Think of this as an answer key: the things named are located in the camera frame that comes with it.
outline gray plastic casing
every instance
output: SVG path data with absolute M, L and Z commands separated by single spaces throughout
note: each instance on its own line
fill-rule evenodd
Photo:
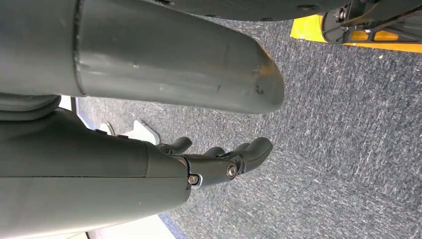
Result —
M 70 111 L 0 124 L 0 238 L 87 231 L 187 201 L 186 163 Z
M 283 78 L 259 44 L 141 0 L 0 2 L 0 92 L 277 110 Z

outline gray carpet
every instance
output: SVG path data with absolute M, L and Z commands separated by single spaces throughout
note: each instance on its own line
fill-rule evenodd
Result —
M 422 238 L 422 55 L 291 39 L 291 21 L 226 22 L 251 35 L 284 74 L 267 115 L 86 98 L 96 125 L 143 120 L 189 152 L 256 137 L 269 159 L 236 180 L 192 192 L 169 215 L 190 239 Z

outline yellow stand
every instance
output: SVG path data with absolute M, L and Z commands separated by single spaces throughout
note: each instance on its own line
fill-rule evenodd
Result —
M 308 41 L 326 42 L 321 33 L 322 16 L 312 15 L 295 19 L 290 36 L 296 39 Z M 367 34 L 364 31 L 354 32 L 352 39 L 365 40 Z M 398 36 L 389 32 L 381 31 L 375 35 L 375 40 L 397 40 Z M 344 45 L 379 48 L 396 51 L 422 53 L 422 44 L 402 43 L 346 43 Z

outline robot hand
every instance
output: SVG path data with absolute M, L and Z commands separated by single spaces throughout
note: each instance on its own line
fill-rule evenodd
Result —
M 252 171 L 264 162 L 273 149 L 268 139 L 260 137 L 228 153 L 220 147 L 213 147 L 204 154 L 181 154 L 191 145 L 189 138 L 180 137 L 172 144 L 159 144 L 157 147 L 186 162 L 188 182 L 193 188 L 228 182 L 237 175 Z

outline black metal frame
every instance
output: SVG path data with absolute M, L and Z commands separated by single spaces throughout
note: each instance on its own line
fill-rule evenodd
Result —
M 353 40 L 353 33 L 365 31 L 366 40 Z M 387 31 L 397 40 L 376 40 L 377 32 Z M 329 43 L 422 43 L 420 0 L 353 0 L 336 11 L 326 12 L 321 23 L 323 38 Z

